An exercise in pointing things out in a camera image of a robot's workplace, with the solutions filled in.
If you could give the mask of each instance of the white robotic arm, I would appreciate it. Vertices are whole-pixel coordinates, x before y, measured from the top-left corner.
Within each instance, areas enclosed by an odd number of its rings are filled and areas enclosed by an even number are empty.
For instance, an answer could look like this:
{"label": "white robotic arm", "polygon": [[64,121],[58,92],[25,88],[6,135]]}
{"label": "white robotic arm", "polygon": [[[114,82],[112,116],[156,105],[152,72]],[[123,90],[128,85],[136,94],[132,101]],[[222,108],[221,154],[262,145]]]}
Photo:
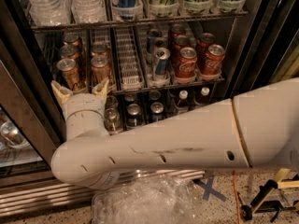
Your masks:
{"label": "white robotic arm", "polygon": [[106,189],[135,169],[299,166],[299,78],[113,136],[103,124],[104,92],[67,95],[67,141],[51,163],[65,183]]}

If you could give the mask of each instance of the glass bottle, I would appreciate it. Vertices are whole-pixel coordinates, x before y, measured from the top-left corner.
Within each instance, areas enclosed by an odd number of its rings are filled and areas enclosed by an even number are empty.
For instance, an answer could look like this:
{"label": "glass bottle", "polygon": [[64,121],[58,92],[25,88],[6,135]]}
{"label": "glass bottle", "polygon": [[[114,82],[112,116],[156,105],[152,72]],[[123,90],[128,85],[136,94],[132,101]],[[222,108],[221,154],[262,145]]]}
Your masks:
{"label": "glass bottle", "polygon": [[180,115],[188,112],[189,102],[188,102],[188,92],[183,90],[180,91],[179,96],[174,100],[174,115]]}
{"label": "glass bottle", "polygon": [[203,87],[200,92],[197,92],[193,97],[194,109],[206,106],[209,104],[209,88]]}

